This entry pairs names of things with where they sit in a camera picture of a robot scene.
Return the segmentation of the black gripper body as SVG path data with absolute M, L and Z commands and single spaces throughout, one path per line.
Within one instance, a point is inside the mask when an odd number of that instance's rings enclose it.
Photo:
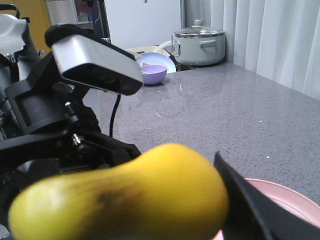
M 104 135 L 83 98 L 91 89 L 61 77 L 52 54 L 20 79 L 16 55 L 0 57 L 0 223 L 25 188 L 44 178 L 120 165 L 140 151 Z

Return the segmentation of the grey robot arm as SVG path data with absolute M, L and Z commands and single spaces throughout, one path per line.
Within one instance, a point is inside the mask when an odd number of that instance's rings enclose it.
M 104 135 L 89 89 L 133 95 L 135 57 L 73 24 L 45 33 L 0 6 L 0 223 L 15 240 L 317 240 L 219 153 L 167 143 L 141 153 Z

